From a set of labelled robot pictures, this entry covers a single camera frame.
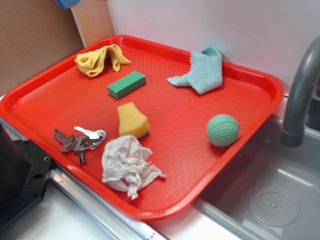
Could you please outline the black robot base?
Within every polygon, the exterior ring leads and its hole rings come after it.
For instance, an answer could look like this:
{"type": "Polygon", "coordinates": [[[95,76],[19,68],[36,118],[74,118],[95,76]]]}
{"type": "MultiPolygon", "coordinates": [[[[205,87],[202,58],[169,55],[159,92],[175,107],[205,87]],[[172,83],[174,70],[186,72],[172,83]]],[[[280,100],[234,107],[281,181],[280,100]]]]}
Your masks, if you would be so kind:
{"type": "Polygon", "coordinates": [[[30,139],[13,140],[0,127],[0,231],[44,198],[52,157],[30,139]]]}

